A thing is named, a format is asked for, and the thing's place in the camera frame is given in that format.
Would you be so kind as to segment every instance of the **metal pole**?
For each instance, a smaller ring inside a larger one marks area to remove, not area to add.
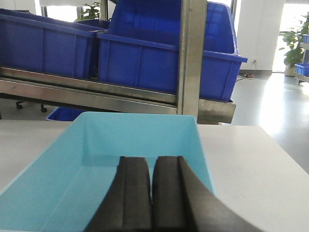
[[[178,111],[197,117],[207,0],[183,0],[179,49]]]
[[[231,2],[231,11],[232,11],[232,16],[233,16],[233,21],[235,21],[236,8],[237,8],[237,0],[232,0],[232,2]]]
[[[100,24],[108,20],[108,0],[100,0]]]

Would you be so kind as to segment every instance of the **light blue plastic tray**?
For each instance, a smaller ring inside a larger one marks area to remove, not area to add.
[[[194,117],[85,112],[0,195],[0,232],[82,232],[120,156],[184,156],[212,191]]]

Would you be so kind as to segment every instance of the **white wall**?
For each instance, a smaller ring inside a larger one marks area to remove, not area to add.
[[[34,0],[0,0],[0,8],[10,10],[30,10],[35,14]]]
[[[285,0],[242,0],[237,40],[243,70],[272,70]]]

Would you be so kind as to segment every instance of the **window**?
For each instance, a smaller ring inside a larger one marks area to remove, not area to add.
[[[309,4],[285,4],[282,12],[280,31],[290,30],[290,28],[299,25],[299,20],[303,19],[302,15],[307,15],[309,11]],[[279,48],[286,47],[282,37],[278,37],[277,48],[274,58],[272,70],[274,72],[283,72],[285,65],[283,63],[284,54],[288,49],[279,51]]]
[[[47,15],[50,18],[73,22],[77,19],[76,6],[47,6]]]

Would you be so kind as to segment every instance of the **black rubber gripper pad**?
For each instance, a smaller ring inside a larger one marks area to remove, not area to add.
[[[219,201],[178,157],[189,232],[261,232]]]
[[[151,199],[145,158],[121,157],[114,180],[85,232],[151,230]]]
[[[159,157],[153,176],[154,232],[186,231],[177,157]]]

